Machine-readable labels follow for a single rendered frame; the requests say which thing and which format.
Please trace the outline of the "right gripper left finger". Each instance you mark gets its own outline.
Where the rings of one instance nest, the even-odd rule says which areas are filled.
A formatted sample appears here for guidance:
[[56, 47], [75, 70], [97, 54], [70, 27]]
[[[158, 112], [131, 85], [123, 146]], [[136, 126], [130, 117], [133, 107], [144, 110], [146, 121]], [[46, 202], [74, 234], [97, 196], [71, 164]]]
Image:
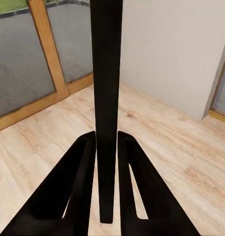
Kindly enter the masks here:
[[88, 236], [96, 132], [80, 136], [0, 236]]

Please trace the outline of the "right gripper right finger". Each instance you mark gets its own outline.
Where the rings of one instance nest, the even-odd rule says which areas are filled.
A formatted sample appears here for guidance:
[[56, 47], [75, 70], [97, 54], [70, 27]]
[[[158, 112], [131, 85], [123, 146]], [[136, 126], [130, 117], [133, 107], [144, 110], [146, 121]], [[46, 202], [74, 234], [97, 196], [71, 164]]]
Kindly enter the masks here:
[[[149, 219], [137, 216], [129, 163]], [[201, 236], [137, 140], [118, 131], [121, 236]]]

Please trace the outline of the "poster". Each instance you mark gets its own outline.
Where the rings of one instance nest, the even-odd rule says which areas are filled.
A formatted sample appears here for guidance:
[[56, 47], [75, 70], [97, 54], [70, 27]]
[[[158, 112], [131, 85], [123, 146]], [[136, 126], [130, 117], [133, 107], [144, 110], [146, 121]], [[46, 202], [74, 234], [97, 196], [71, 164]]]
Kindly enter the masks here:
[[113, 223], [123, 0], [90, 0], [100, 223]]

